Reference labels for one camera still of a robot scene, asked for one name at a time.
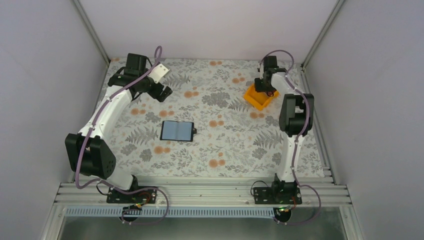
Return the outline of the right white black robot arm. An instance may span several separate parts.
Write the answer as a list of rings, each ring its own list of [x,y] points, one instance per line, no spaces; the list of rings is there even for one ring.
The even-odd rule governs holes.
[[[254,80],[254,90],[273,97],[276,92],[283,96],[278,124],[283,135],[282,166],[275,173],[271,184],[271,198],[278,204],[296,195],[299,180],[296,176],[300,148],[312,128],[314,96],[305,94],[289,80],[288,69],[278,66],[277,57],[267,54],[259,62],[259,77]]]

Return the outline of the black card holder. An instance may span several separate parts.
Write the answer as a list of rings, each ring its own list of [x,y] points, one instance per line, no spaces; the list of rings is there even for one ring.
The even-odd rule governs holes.
[[[197,129],[193,122],[165,120],[162,122],[161,141],[192,142]]]

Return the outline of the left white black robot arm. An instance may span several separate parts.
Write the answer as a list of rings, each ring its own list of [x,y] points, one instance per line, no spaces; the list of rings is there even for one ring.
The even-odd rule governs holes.
[[[128,203],[139,197],[137,178],[117,167],[108,141],[122,112],[137,97],[147,93],[163,102],[173,92],[160,82],[171,71],[160,56],[156,53],[155,63],[147,68],[148,57],[128,54],[126,65],[110,77],[105,95],[87,124],[78,133],[66,136],[66,152],[78,189],[102,183],[117,190]]]

